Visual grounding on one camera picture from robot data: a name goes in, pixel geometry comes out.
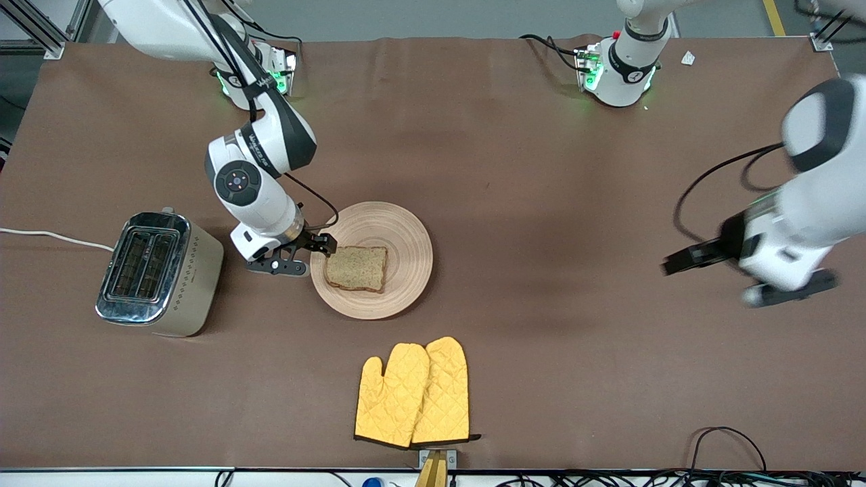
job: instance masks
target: floor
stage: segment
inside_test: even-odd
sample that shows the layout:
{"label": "floor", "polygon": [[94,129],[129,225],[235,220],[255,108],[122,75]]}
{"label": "floor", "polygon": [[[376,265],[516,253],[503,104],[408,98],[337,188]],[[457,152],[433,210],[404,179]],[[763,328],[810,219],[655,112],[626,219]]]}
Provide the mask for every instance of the floor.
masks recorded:
{"label": "floor", "polygon": [[[810,31],[808,19],[794,12],[793,0],[775,1],[787,35]],[[721,0],[683,7],[676,12],[680,35],[772,36],[766,3],[772,4],[772,0]],[[266,29],[310,42],[413,36],[507,38],[527,33],[568,38],[585,32],[606,35],[623,25],[613,0],[255,0],[246,10]],[[98,10],[88,27],[90,41],[112,38],[111,24]],[[846,27],[843,34],[866,35],[854,26]],[[0,29],[0,38],[6,38],[4,35],[9,36],[9,32]],[[841,70],[866,73],[866,47],[835,48]],[[23,117],[20,107],[26,107],[42,63],[38,55],[0,54],[0,136],[7,140],[14,141]]]}

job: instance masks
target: brown table cover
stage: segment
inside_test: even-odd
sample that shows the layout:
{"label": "brown table cover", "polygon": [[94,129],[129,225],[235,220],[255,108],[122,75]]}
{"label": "brown table cover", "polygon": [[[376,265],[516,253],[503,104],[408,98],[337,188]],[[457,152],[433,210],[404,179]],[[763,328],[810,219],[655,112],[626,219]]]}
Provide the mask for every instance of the brown table cover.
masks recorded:
{"label": "brown table cover", "polygon": [[[830,55],[803,38],[673,40],[624,109],[579,93],[526,41],[311,43],[304,56],[294,106],[320,145],[296,175],[338,207],[417,214],[436,255],[425,293],[393,319],[355,321],[309,279],[245,271],[203,157],[247,115],[206,63],[70,44],[42,68],[0,175],[3,226],[112,244],[130,216],[170,205],[226,261],[204,332],[167,339],[96,316],[108,252],[0,237],[2,466],[415,464],[352,440],[360,368],[452,335],[484,435],[460,447],[463,467],[681,466],[697,429],[724,424],[771,469],[863,468],[866,239],[826,259],[839,289],[774,308],[744,308],[750,281],[726,265],[659,269],[688,244],[670,223],[681,191],[778,141],[786,109],[836,75]],[[704,236],[751,201],[738,169],[687,202]],[[755,178],[787,173],[774,154]],[[309,220],[328,217],[281,182]],[[753,457],[714,435],[699,466]]]}

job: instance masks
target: toaster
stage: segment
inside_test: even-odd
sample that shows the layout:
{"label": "toaster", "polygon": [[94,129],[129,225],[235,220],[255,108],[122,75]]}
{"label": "toaster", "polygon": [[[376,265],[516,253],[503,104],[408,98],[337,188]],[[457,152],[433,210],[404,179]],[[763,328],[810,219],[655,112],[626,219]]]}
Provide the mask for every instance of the toaster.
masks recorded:
{"label": "toaster", "polygon": [[223,246],[172,208],[139,213],[120,233],[96,299],[103,320],[190,336],[204,325]]}

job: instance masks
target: yellow oven mitt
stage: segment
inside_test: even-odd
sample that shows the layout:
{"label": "yellow oven mitt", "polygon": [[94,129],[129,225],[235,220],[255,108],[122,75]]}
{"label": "yellow oven mitt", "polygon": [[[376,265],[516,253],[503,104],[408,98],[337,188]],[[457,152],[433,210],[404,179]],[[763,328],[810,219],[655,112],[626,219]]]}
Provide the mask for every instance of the yellow oven mitt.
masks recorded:
{"label": "yellow oven mitt", "polygon": [[411,447],[421,449],[480,438],[469,434],[469,371],[463,347],[446,336],[429,343],[426,350],[430,377]]}
{"label": "yellow oven mitt", "polygon": [[421,413],[430,359],[415,343],[398,343],[383,370],[378,357],[367,359],[361,371],[355,439],[408,448]]}

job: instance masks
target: bread slice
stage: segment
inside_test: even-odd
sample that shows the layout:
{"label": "bread slice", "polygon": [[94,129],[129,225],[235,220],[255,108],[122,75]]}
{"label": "bread slice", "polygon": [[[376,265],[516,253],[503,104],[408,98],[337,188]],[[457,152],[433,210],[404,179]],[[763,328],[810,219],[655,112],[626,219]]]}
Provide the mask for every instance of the bread slice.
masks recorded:
{"label": "bread slice", "polygon": [[387,262],[385,247],[337,247],[325,261],[325,280],[334,288],[381,293]]}

